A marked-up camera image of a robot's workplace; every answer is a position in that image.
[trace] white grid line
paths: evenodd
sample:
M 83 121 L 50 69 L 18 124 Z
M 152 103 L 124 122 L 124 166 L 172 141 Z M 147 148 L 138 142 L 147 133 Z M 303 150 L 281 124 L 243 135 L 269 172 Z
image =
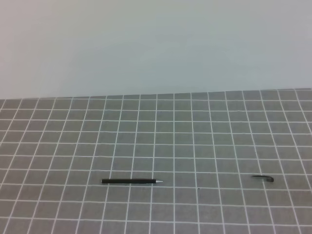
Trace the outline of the white grid line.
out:
M 0 201 L 15 201 L 15 200 L 9 200 L 9 199 L 6 199 L 6 200 L 0 200 Z M 22 201 L 22 202 L 37 202 L 37 200 L 19 200 L 19 201 Z M 58 201 L 55 201 L 55 200 L 40 200 L 40 202 L 50 202 L 50 203 L 58 203 Z M 104 204 L 105 202 L 104 201 L 66 201 L 66 203 L 81 203 L 83 204 L 84 202 L 88 202 L 88 203 L 98 203 L 98 204 Z M 108 202 L 110 204 L 128 204 L 128 202 L 121 202 L 121 201 L 113 201 L 113 202 Z M 151 204 L 150 202 L 129 202 L 130 204 Z M 166 203 L 166 202 L 153 202 L 152 204 L 158 204 L 158 205 L 174 205 L 174 203 Z M 186 205 L 186 206 L 196 206 L 196 204 L 194 203 L 175 203 L 176 205 Z M 221 204 L 205 204 L 205 203 L 199 203 L 199 205 L 201 206 L 216 206 L 216 207 L 245 207 L 244 205 L 221 205 Z M 267 206 L 263 206 L 263 205 L 246 205 L 246 207 L 254 207 L 254 208 L 291 208 L 292 206 L 270 206 L 270 205 L 267 205 Z M 312 207 L 307 207 L 307 206 L 294 206 L 295 208 L 307 208 L 307 209 L 312 209 Z
M 191 115 L 192 118 L 192 138 L 193 138 L 193 155 L 194 155 L 194 172 L 195 172 L 195 186 L 196 186 L 196 209 L 197 209 L 197 226 L 198 226 L 198 233 L 200 233 L 200 220 L 199 220 L 199 205 L 198 205 L 198 192 L 197 192 L 197 176 L 196 176 L 196 160 L 195 160 L 195 140 L 194 140 L 194 124 L 193 124 L 193 115 Z
M 230 131 L 231 131 L 231 137 L 232 137 L 232 142 L 233 142 L 233 145 L 235 145 L 234 143 L 234 137 L 233 137 L 233 132 L 232 132 L 232 126 L 230 125 Z M 236 155 L 236 148 L 234 147 L 234 154 L 235 154 L 235 159 L 237 159 L 237 155 Z M 237 172 L 239 173 L 239 166 L 238 166 L 238 161 L 236 160 L 236 166 L 237 166 Z M 240 184 L 240 190 L 241 190 L 241 193 L 242 193 L 242 197 L 243 197 L 243 204 L 244 204 L 244 210 L 245 210 L 245 216 L 246 216 L 246 221 L 247 221 L 247 226 L 248 226 L 248 232 L 249 234 L 251 234 L 251 231 L 250 231 L 250 226 L 249 226 L 249 217 L 248 217 L 248 213 L 247 213 L 247 208 L 246 208 L 246 201 L 245 201 L 245 195 L 244 195 L 244 191 L 242 190 L 243 188 L 243 184 L 242 184 L 242 180 L 240 178 L 240 176 L 238 176 L 239 178 L 239 184 Z
M 268 119 L 268 116 L 267 116 L 267 113 L 265 112 L 265 117 L 267 119 L 267 122 L 269 122 L 269 119 Z M 291 197 L 291 193 L 289 191 L 289 188 L 288 188 L 288 184 L 287 184 L 287 180 L 286 180 L 286 177 L 285 177 L 285 174 L 284 174 L 284 170 L 283 170 L 283 167 L 282 167 L 282 163 L 281 163 L 281 160 L 279 158 L 279 153 L 278 153 L 278 150 L 277 150 L 277 147 L 276 147 L 276 143 L 275 143 L 275 139 L 273 137 L 273 134 L 272 134 L 272 139 L 273 139 L 273 142 L 274 142 L 274 146 L 275 146 L 275 151 L 276 151 L 276 155 L 278 157 L 278 161 L 279 161 L 279 165 L 280 165 L 280 168 L 281 168 L 281 171 L 282 171 L 282 174 L 283 174 L 283 178 L 285 180 L 285 185 L 286 185 L 286 188 L 287 188 L 287 191 L 288 191 L 288 196 L 290 198 L 290 201 L 291 201 L 291 205 L 292 205 L 292 211 L 294 213 L 294 217 L 295 217 L 295 220 L 296 220 L 296 223 L 297 223 L 297 227 L 298 227 L 298 230 L 299 230 L 299 233 L 301 234 L 301 229 L 300 229 L 300 226 L 299 226 L 299 222 L 298 222 L 298 217 L 297 217 L 297 214 L 296 214 L 296 210 L 294 209 L 293 207 L 293 199 Z
M 121 106 L 123 106 L 123 98 L 124 98 L 124 96 L 122 96 Z M 119 113 L 119 122 L 118 122 L 117 131 L 119 131 L 120 120 L 121 120 L 121 112 Z M 116 134 L 116 140 L 115 140 L 115 144 L 114 144 L 114 152 L 113 152 L 113 157 L 112 157 L 111 170 L 110 170 L 110 172 L 109 172 L 109 178 L 111 178 L 111 176 L 112 176 L 113 163 L 114 163 L 115 152 L 116 152 L 116 145 L 117 145 L 117 138 L 118 138 L 118 132 L 117 132 L 117 134 Z M 111 186 L 110 184 L 107 185 L 106 196 L 105 196 L 105 203 L 104 203 L 104 208 L 103 208 L 103 214 L 102 214 L 101 226 L 100 226 L 99 233 L 102 233 L 102 227 L 103 227 L 103 222 L 104 222 L 105 209 L 106 209 L 106 204 L 107 204 L 108 190 L 109 190 L 110 186 Z
M 173 109 L 175 110 L 175 94 L 174 94 L 174 106 L 173 106 Z M 174 216 L 173 216 L 173 220 L 174 220 L 174 234 L 176 233 L 176 135 L 175 135 L 175 130 L 176 130 L 176 127 L 175 127 L 175 124 L 176 122 L 174 121 L 173 122 L 173 209 L 174 209 Z
M 12 219 L 25 219 L 29 220 L 31 218 L 29 217 L 12 217 Z M 37 220 L 53 220 L 52 218 L 35 218 Z M 78 219 L 74 218 L 58 218 L 58 220 L 68 220 L 68 221 L 78 221 Z M 100 219 L 84 219 L 88 221 L 100 221 Z M 107 221 L 110 222 L 125 222 L 122 219 L 106 219 Z M 131 220 L 129 222 L 132 223 L 149 223 L 149 221 L 145 220 Z M 151 221 L 152 223 L 174 223 L 173 221 Z M 189 222 L 189 221 L 176 221 L 175 223 L 189 223 L 189 224 L 197 224 L 197 222 Z M 201 222 L 200 224 L 212 224 L 212 225 L 222 225 L 222 223 L 210 223 L 210 222 Z M 225 223 L 225 225 L 239 225 L 239 226 L 247 226 L 246 223 Z M 256 224 L 250 224 L 250 226 L 276 226 L 276 227 L 297 227 L 296 225 L 293 224 L 267 224 L 267 223 L 256 223 Z M 300 225 L 301 227 L 312 227 L 312 225 Z
M 244 93 L 243 93 L 243 92 L 242 92 L 242 95 L 243 95 L 244 105 L 246 106 L 245 97 L 244 97 Z M 249 117 L 248 117 L 248 115 L 247 115 L 247 120 L 248 120 L 249 129 L 250 129 L 250 131 L 252 131 L 252 128 L 251 128 L 251 125 L 250 125 L 250 122 L 249 122 Z M 257 152 L 257 150 L 256 150 L 256 144 L 255 144 L 255 142 L 254 142 L 254 137 L 253 137 L 253 136 L 252 136 L 252 140 L 253 140 L 253 145 L 254 145 L 254 151 L 255 151 L 256 160 L 257 160 L 257 163 L 258 163 L 258 168 L 259 168 L 260 174 L 262 175 L 262 170 L 261 170 L 261 166 L 260 166 L 260 162 L 259 162 L 258 152 Z M 263 186 L 263 191 L 264 191 L 264 194 L 265 194 L 265 199 L 266 199 L 266 201 L 267 201 L 267 204 L 269 205 L 269 198 L 268 198 L 268 194 L 267 194 L 267 190 L 266 190 L 264 181 L 262 181 L 262 186 Z M 271 212 L 270 209 L 269 209 L 269 213 L 270 213 L 271 222 L 272 222 L 272 224 L 274 224 L 272 212 Z
M 59 214 L 61 202 L 62 202 L 62 200 L 63 200 L 64 192 L 65 192 L 66 185 L 67 185 L 67 181 L 68 181 L 69 174 L 70 174 L 70 171 L 71 171 L 70 169 L 72 168 L 72 165 L 73 165 L 73 161 L 74 161 L 74 156 L 72 157 L 72 160 L 71 160 L 71 163 L 70 163 L 70 166 L 69 166 L 69 170 L 68 170 L 68 173 L 67 173 L 65 185 L 64 185 L 64 187 L 63 187 L 63 191 L 62 191 L 62 194 L 61 194 L 61 196 L 60 196 L 60 200 L 59 200 L 59 203 L 58 203 L 58 209 L 57 209 L 57 213 L 56 213 L 56 215 L 55 215 L 55 219 L 54 219 L 54 222 L 53 222 L 53 226 L 52 226 L 52 231 L 51 231 L 51 233 L 53 233 L 54 228 L 55 228 L 55 225 L 56 225 L 56 221 L 57 221 L 57 219 L 58 219 L 58 214 Z
M 212 123 L 210 122 L 210 128 L 211 132 L 213 133 L 213 126 Z M 221 219 L 222 219 L 222 228 L 223 228 L 223 233 L 225 234 L 225 224 L 224 224 L 224 216 L 223 216 L 223 206 L 222 206 L 222 199 L 221 199 L 221 189 L 220 189 L 220 183 L 219 183 L 219 175 L 218 175 L 218 166 L 216 162 L 216 154 L 215 154 L 215 140 L 212 137 L 213 141 L 213 149 L 214 149 L 214 164 L 215 164 L 215 173 L 216 173 L 216 180 L 217 180 L 217 185 L 218 185 L 218 193 L 219 193 L 219 201 L 220 201 L 220 211 L 221 211 Z
M 153 163 L 152 163 L 152 178 L 153 179 L 154 179 L 154 164 L 155 164 L 155 142 L 156 142 L 156 122 L 155 122 L 155 126 L 154 126 L 154 145 L 153 145 L 153 159 L 152 159 L 153 160 Z M 154 185 L 152 184 L 151 185 L 151 200 L 150 200 L 150 217 L 149 217 L 150 222 L 149 222 L 149 229 L 148 229 L 149 234 L 151 234 L 151 228 L 152 228 L 151 221 L 152 221 L 153 187 L 154 187 Z
M 41 184 L 24 184 L 24 185 L 35 185 L 35 186 L 40 186 Z M 64 184 L 46 184 L 46 185 L 52 185 L 52 186 L 57 186 L 57 187 L 64 187 Z M 85 184 L 66 184 L 66 186 L 70 187 L 85 187 Z M 124 187 L 124 185 L 110 185 L 111 187 Z M 136 187 L 142 187 L 142 188 L 150 188 L 151 186 L 136 186 Z M 157 188 L 172 188 L 172 186 L 158 186 Z M 190 187 L 190 186 L 176 186 L 176 188 L 179 189 L 194 189 L 195 187 Z M 201 187 L 201 189 L 221 189 L 221 190 L 237 190 L 240 188 L 217 188 L 217 187 Z M 263 190 L 263 189 L 257 189 L 257 188 L 244 188 L 243 190 Z M 267 189 L 270 191 L 287 191 L 287 189 Z M 310 191 L 310 189 L 289 189 L 289 191 Z
M 140 99 L 138 102 L 138 109 L 140 109 Z M 136 142 L 137 142 L 137 129 L 138 129 L 138 117 L 139 117 L 140 112 L 138 111 L 137 114 L 137 119 L 136 119 L 136 135 L 135 135 L 135 141 L 134 141 L 134 146 L 133 146 L 133 154 L 132 154 L 132 164 L 131 164 L 131 174 L 130 174 L 130 178 L 132 178 L 133 175 L 133 165 L 134 165 L 134 160 L 135 160 L 135 152 L 136 152 Z M 131 184 L 129 184 L 129 191 L 128 191 L 128 202 L 127 202 L 127 209 L 126 209 L 126 217 L 125 217 L 125 228 L 124 228 L 124 234 L 126 234 L 127 231 L 127 222 L 128 222 L 128 212 L 129 212 L 129 203 L 130 203 L 130 193 L 131 193 Z

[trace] gray grid surface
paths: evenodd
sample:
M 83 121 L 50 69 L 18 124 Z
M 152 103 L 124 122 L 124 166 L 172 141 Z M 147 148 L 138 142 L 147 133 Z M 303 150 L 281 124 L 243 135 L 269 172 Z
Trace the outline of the gray grid surface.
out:
M 0 233 L 312 233 L 311 89 L 0 107 Z

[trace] pen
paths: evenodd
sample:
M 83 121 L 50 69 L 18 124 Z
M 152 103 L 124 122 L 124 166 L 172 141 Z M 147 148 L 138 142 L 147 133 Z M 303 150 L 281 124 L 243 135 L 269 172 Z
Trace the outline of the pen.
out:
M 161 183 L 159 179 L 102 179 L 102 184 L 156 184 Z

